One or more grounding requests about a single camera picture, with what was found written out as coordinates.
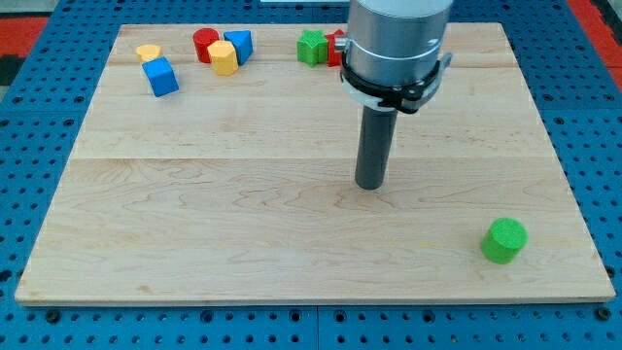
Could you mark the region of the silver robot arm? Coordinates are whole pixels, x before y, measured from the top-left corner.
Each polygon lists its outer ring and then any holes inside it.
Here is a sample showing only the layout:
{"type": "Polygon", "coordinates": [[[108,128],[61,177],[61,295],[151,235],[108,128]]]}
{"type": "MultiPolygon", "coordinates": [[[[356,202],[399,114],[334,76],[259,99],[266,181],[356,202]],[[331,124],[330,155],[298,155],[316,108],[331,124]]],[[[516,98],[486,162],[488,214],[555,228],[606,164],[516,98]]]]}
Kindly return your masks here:
{"type": "Polygon", "coordinates": [[[378,112],[414,114],[437,92],[452,55],[439,54],[452,0],[352,0],[342,52],[344,90],[378,112]]]}

